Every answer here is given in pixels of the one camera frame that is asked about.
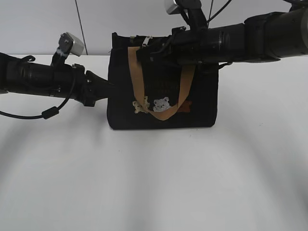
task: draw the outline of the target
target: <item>tan bag handle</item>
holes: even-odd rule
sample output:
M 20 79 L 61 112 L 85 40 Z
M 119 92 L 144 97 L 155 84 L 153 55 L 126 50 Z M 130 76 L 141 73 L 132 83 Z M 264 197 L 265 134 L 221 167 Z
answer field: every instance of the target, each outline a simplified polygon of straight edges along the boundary
M 172 117 L 187 99 L 196 69 L 195 65 L 183 66 L 180 80 L 179 102 L 175 106 L 165 110 L 164 112 L 153 112 L 147 109 L 144 105 L 144 81 L 141 63 L 137 60 L 136 51 L 140 47 L 128 47 L 128 63 L 130 69 L 131 81 L 134 88 L 136 100 L 140 103 L 143 109 L 159 120 L 167 120 Z

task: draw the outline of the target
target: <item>white table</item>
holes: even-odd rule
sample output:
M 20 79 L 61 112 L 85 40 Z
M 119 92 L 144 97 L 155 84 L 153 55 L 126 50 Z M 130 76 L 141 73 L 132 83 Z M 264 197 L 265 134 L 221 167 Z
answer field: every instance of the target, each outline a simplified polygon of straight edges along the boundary
M 67 62 L 107 78 L 108 60 Z M 307 67 L 224 68 L 213 128 L 113 131 L 106 100 L 70 101 L 50 120 L 0 117 L 0 230 L 308 230 Z M 36 115 L 61 101 L 7 94 L 0 109 Z

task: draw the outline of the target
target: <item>black cable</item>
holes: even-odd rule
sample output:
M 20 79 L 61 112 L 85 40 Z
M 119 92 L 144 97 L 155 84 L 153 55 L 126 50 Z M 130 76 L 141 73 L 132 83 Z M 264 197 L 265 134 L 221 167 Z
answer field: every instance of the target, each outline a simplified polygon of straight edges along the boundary
M 86 44 L 86 40 L 85 40 L 85 35 L 83 33 L 83 28 L 82 28 L 82 23 L 81 23 L 81 18 L 80 18 L 77 0 L 75 0 L 75 4 L 76 4 L 76 8 L 77 8 L 77 13 L 78 13 L 78 18 L 79 18 L 79 24 L 80 24 L 80 29 L 81 29 L 81 33 L 82 33 L 83 43 L 85 44 L 86 54 L 88 55 L 88 49 L 87 49 L 87 44 Z
M 293 5 L 298 5 L 298 6 L 308 6 L 307 1 L 300 1 L 300 0 L 283 0 L 283 1 L 286 1 L 286 2 L 291 3 Z
M 60 106 L 58 106 L 58 109 L 61 110 L 66 104 L 67 102 L 69 101 L 69 99 L 71 98 L 72 94 L 73 94 L 73 90 L 74 90 L 74 87 L 76 85 L 76 75 L 73 74 L 73 83 L 72 83 L 72 87 L 71 87 L 71 90 L 69 91 L 69 94 L 67 95 L 66 99 L 63 101 L 62 104 L 60 104 Z
M 0 115 L 10 117 L 10 118 L 14 118 L 14 119 L 42 119 L 43 118 L 42 115 L 38 115 L 38 116 L 21 116 L 21 115 L 19 115 L 18 116 L 18 115 L 13 115 L 13 114 L 1 112 L 1 111 L 0 111 Z
M 45 112 L 43 112 L 41 115 L 36 115 L 36 116 L 22 116 L 22 115 L 14 115 L 14 114 L 10 114 L 10 113 L 6 113 L 6 112 L 2 112 L 0 111 L 0 115 L 2 116 L 6 116 L 6 117 L 10 117 L 10 118 L 14 118 L 14 119 L 26 119 L 26 120 L 34 120 L 34 119 L 47 119 L 47 118 L 50 118 L 54 115 L 57 115 L 59 113 L 59 111 L 67 104 L 67 102 L 69 101 L 69 99 L 71 98 L 72 94 L 73 94 L 73 91 L 74 91 L 74 87 L 75 87 L 75 84 L 76 84 L 76 74 L 75 74 L 75 71 L 73 70 L 73 83 L 72 83 L 72 87 L 69 91 L 69 94 L 67 95 L 67 97 L 65 98 L 65 100 L 62 102 L 62 104 L 60 104 L 60 106 L 58 107 L 52 107 L 48 110 L 46 110 Z
M 227 3 L 220 8 L 219 11 L 217 11 L 211 18 L 208 19 L 208 23 L 211 22 L 214 18 L 216 18 L 230 3 L 232 2 L 232 0 L 228 0 Z
M 213 5 L 214 5 L 214 0 L 212 0 L 212 2 L 211 2 L 211 9 L 210 9 L 210 14 L 208 15 L 208 19 L 210 19 L 211 16 L 212 16 Z

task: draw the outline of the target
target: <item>white surface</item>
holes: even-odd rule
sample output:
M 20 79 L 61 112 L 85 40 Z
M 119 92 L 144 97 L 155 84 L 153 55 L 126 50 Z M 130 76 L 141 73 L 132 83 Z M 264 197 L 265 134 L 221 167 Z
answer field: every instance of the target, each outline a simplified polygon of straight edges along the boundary
M 69 63 L 107 76 L 108 57 Z M 0 230 L 308 230 L 306 63 L 224 68 L 213 128 L 112 131 L 106 101 L 0 117 Z M 0 97 L 23 115 L 60 101 Z
M 167 36 L 184 26 L 180 15 L 167 15 L 164 0 L 77 0 L 89 54 L 108 54 L 111 34 Z M 226 0 L 214 0 L 215 13 Z M 208 17 L 211 0 L 202 0 Z M 0 52 L 54 54 L 59 36 L 82 39 L 74 0 L 1 0 Z M 211 27 L 242 23 L 251 16 L 287 12 L 283 0 L 233 0 Z

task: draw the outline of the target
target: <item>white wall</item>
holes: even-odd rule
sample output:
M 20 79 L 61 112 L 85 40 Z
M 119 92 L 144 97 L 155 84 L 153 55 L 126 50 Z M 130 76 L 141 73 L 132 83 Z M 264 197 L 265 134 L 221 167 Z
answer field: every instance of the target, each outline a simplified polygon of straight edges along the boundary
M 108 54 L 111 34 L 123 36 L 171 33 L 184 25 L 179 15 L 167 15 L 164 0 L 77 0 L 89 54 Z M 210 0 L 202 0 L 208 15 Z M 214 1 L 214 12 L 226 0 Z M 212 22 L 222 26 L 272 11 L 288 11 L 283 0 L 233 0 Z M 0 51 L 11 54 L 52 54 L 59 35 L 70 31 L 81 37 L 74 0 L 1 0 Z

